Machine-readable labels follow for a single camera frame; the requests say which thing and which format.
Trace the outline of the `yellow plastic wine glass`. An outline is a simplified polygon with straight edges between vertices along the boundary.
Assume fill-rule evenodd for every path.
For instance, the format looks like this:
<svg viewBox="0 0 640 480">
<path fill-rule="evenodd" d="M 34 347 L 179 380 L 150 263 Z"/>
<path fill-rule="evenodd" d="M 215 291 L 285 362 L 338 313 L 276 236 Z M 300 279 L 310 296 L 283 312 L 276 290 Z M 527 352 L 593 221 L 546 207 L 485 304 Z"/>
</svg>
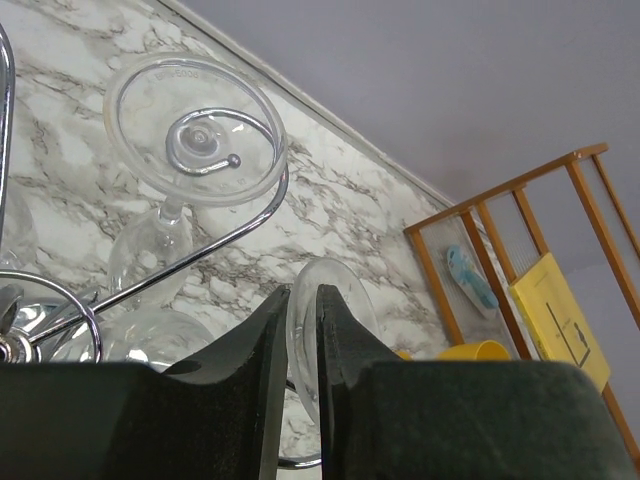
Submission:
<svg viewBox="0 0 640 480">
<path fill-rule="evenodd" d="M 464 343 L 449 347 L 428 361 L 509 361 L 507 349 L 494 340 Z"/>
</svg>

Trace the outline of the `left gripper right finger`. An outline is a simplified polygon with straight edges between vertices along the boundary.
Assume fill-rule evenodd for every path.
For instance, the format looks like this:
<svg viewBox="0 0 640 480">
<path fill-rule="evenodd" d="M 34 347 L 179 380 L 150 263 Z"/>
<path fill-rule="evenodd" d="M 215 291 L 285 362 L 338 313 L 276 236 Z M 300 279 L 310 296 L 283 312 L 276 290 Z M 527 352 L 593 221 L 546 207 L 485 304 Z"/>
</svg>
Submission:
<svg viewBox="0 0 640 480">
<path fill-rule="evenodd" d="M 407 361 L 317 292 L 326 479 L 632 479 L 591 380 L 549 361 Z"/>
</svg>

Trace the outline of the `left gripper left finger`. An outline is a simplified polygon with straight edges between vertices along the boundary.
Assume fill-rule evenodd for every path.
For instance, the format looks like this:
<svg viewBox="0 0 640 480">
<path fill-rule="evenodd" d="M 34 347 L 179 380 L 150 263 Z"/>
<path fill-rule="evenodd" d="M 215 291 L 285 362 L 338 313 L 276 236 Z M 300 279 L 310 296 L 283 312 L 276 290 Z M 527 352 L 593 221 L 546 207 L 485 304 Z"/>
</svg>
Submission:
<svg viewBox="0 0 640 480">
<path fill-rule="evenodd" d="M 3 364 L 5 479 L 272 479 L 290 291 L 164 372 L 140 363 Z"/>
</svg>

